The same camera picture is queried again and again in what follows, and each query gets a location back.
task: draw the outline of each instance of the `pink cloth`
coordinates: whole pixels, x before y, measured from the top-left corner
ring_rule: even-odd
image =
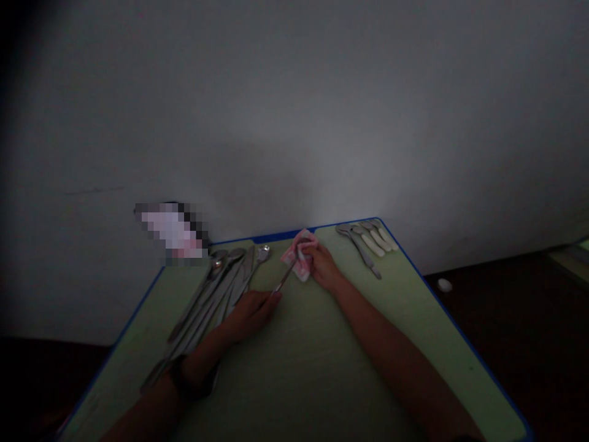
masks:
[[[302,238],[307,238],[310,241],[301,243]],[[311,274],[311,266],[313,265],[313,257],[311,255],[304,255],[302,250],[303,246],[306,247],[317,247],[319,240],[309,230],[303,229],[293,239],[292,245],[282,255],[280,261],[290,266],[298,255],[299,260],[293,267],[294,274],[303,282],[308,280]]]

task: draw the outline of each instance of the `green table surface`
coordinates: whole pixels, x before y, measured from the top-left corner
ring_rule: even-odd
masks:
[[[333,227],[315,234],[341,271],[427,356],[488,441],[533,437],[402,250],[379,258],[365,247],[382,273],[378,281]],[[267,243],[272,257],[251,289],[278,283],[285,271],[279,258],[291,241]],[[252,244],[247,239],[213,249]],[[97,440],[139,399],[139,387],[204,272],[162,269],[59,440]],[[223,358],[216,391],[190,409],[172,440],[424,440],[330,295],[312,279],[302,283],[294,276],[282,292],[272,322]]]

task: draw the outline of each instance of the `cutlery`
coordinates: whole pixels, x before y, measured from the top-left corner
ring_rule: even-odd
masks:
[[[379,246],[377,246],[374,243],[374,241],[371,240],[370,237],[366,233],[364,233],[364,230],[362,230],[360,227],[352,225],[352,231],[354,233],[360,235],[360,237],[366,243],[366,245],[368,246],[368,248],[370,248],[379,257],[382,258],[385,255],[385,251],[383,249],[381,249]]]
[[[223,310],[222,310],[223,315],[217,319],[217,325],[219,325],[221,322],[223,322],[224,319],[227,317],[228,308],[230,305],[233,305],[231,303],[231,300],[235,300],[235,299],[237,299],[238,296],[241,295],[241,293],[239,293],[240,290],[242,292],[247,291],[247,284],[249,283],[249,280],[248,280],[248,277],[246,276],[246,274],[249,275],[253,270],[254,255],[255,255],[255,246],[252,246],[249,249],[247,249],[247,253],[246,253],[245,259],[244,259],[244,264],[239,269],[239,272],[238,272],[238,274],[235,278],[234,284],[233,284],[233,289],[229,293],[229,295],[227,296],[227,300],[223,305]]]
[[[191,338],[188,340],[188,344],[181,353],[190,353],[199,344],[204,332],[206,332],[210,320],[217,311],[217,308],[223,302],[224,299],[228,298],[233,289],[235,278],[242,268],[243,262],[239,265],[234,265],[231,271],[227,274],[223,282],[219,285],[219,288],[215,291],[214,296],[211,297],[210,301],[203,307],[199,314],[199,319],[194,322],[193,332]],[[219,316],[223,316],[223,311],[218,312]]]
[[[235,296],[236,299],[231,300],[229,302],[229,305],[230,305],[229,313],[231,313],[233,311],[233,309],[235,308],[235,304],[237,304],[239,302],[239,300],[241,299],[241,296],[244,294],[244,290],[247,287],[247,285],[250,283],[253,274],[256,273],[256,270],[258,269],[258,267],[260,267],[260,264],[268,261],[268,258],[270,257],[271,253],[272,253],[272,250],[270,250],[270,246],[267,244],[264,246],[261,246],[258,249],[258,257],[256,258],[256,266],[252,269],[251,273],[249,274],[247,279],[244,281],[242,287],[240,287],[240,289],[237,291],[238,294]]]
[[[234,249],[227,255],[227,263],[225,264],[225,267],[221,271],[221,276],[218,277],[215,280],[215,282],[213,282],[209,286],[209,289],[207,290],[207,294],[206,294],[206,295],[208,295],[208,297],[206,300],[204,300],[202,303],[199,304],[199,307],[201,307],[203,304],[207,303],[207,301],[213,295],[215,289],[217,288],[219,281],[222,280],[223,277],[225,276],[227,269],[229,267],[231,267],[231,265],[236,260],[241,259],[244,256],[244,254],[245,254],[244,249]],[[181,333],[178,337],[176,337],[176,340],[173,342],[173,344],[168,345],[168,348],[166,349],[166,353],[164,354],[164,357],[152,368],[151,372],[147,375],[145,381],[141,385],[140,391],[142,394],[144,394],[149,388],[151,388],[156,383],[156,381],[160,378],[163,371],[167,368],[172,355],[174,355],[174,353],[176,352],[176,350],[180,346],[180,343],[184,340],[184,337],[186,337],[188,330],[193,328],[193,325],[195,324],[196,320],[200,316],[201,316],[200,312],[196,315],[193,314],[193,317],[190,320],[190,323],[188,324],[187,327],[184,328],[183,333]]]
[[[188,319],[188,317],[192,313],[192,310],[194,309],[196,301],[198,300],[199,296],[202,294],[204,287],[206,287],[206,285],[208,283],[214,281],[217,278],[217,276],[219,276],[219,274],[221,273],[221,269],[223,267],[223,259],[226,256],[227,256],[227,250],[217,250],[209,257],[210,259],[209,259],[209,267],[207,269],[207,273],[206,273],[205,277],[203,278],[202,282],[200,283],[200,285],[198,286],[198,288],[196,289],[196,291],[194,292],[194,295],[192,296],[192,299],[188,303],[188,306],[184,309],[184,313],[182,313],[182,316],[180,317],[180,319],[178,320],[178,322],[176,323],[176,325],[172,329],[170,335],[168,336],[167,341],[169,343],[173,342],[173,340],[176,339],[176,336],[178,336],[178,333],[180,333],[182,327],[184,327],[184,324],[186,324],[186,320]]]
[[[298,244],[301,244],[303,242],[311,242],[311,240],[309,238],[301,238],[301,240],[298,242]],[[293,268],[295,267],[294,265],[299,261],[299,254],[295,253],[295,260],[293,261],[293,263],[288,267],[287,272],[284,274],[284,276],[282,277],[282,279],[280,280],[279,284],[276,286],[276,288],[272,291],[272,293],[270,293],[270,296],[272,296],[275,293],[278,293],[280,291],[280,289],[282,288],[282,286],[284,285],[284,283],[287,281],[288,277],[290,276]]]
[[[390,252],[392,249],[391,245],[388,242],[385,242],[376,231],[374,226],[370,224],[368,221],[360,221],[360,225],[367,229],[370,232],[370,235],[374,238],[376,243],[380,246],[380,248],[385,249],[385,252]]]
[[[370,222],[370,224],[375,226],[377,229],[379,229],[379,233],[382,236],[382,239],[384,239],[387,243],[389,243],[390,246],[393,248],[393,250],[399,250],[399,246],[397,245],[397,243],[394,241],[393,238],[391,238],[390,235],[387,234],[387,232],[385,231],[383,226],[380,225],[378,220],[372,219],[369,222]]]
[[[352,226],[349,224],[340,224],[340,225],[336,226],[336,231],[339,234],[347,236],[348,238],[350,238],[352,240],[352,242],[354,243],[354,246],[356,246],[356,248],[358,249],[360,256],[362,256],[362,259],[364,260],[364,264],[366,264],[366,266],[370,270],[372,270],[372,273],[374,273],[374,276],[376,276],[377,279],[382,279],[382,275],[380,274],[379,270],[374,265],[374,262],[372,262],[372,260],[370,259],[370,256],[368,256],[368,254],[364,251],[364,249],[362,249],[362,247],[360,246],[360,244],[356,240],[356,238],[354,238],[352,236],[352,234],[351,234]]]
[[[235,280],[233,281],[233,287],[232,287],[232,289],[228,290],[228,294],[224,297],[223,303],[219,307],[219,313],[217,315],[217,323],[215,324],[215,327],[218,327],[227,317],[227,309],[228,309],[230,300],[239,296],[241,294],[241,293],[239,293],[240,290],[242,290],[243,292],[247,291],[247,284],[244,287],[243,283],[247,280],[247,278],[245,277],[245,274],[247,272],[251,272],[253,269],[254,253],[255,253],[254,246],[247,249],[247,253],[245,255],[244,261],[241,264],[241,266],[239,267],[239,271],[237,272],[237,276],[235,277]],[[217,364],[213,368],[215,374],[213,375],[212,382],[208,385],[202,386],[203,390],[208,391],[207,396],[210,395],[215,390],[215,388],[217,386],[217,379],[219,377],[220,362],[221,361],[219,360],[219,362],[217,362]]]

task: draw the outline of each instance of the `dark floor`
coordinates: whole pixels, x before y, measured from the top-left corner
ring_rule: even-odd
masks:
[[[439,277],[452,292],[436,287]],[[545,254],[426,277],[534,430],[589,440],[589,291]]]
[[[439,277],[452,282],[452,292],[436,289]],[[541,253],[426,280],[540,442],[589,440],[586,287]],[[33,439],[62,423],[109,351],[29,339],[12,339],[10,345],[18,349],[35,391],[26,425]]]

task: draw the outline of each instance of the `hand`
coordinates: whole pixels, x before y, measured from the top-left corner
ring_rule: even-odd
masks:
[[[339,271],[331,253],[323,244],[319,244],[317,248],[306,247],[303,253],[313,256],[311,275],[325,290],[333,293],[345,281],[345,276]]]
[[[280,292],[270,296],[270,292],[250,290],[241,297],[220,327],[224,328],[231,342],[241,342],[270,322],[281,299]]]

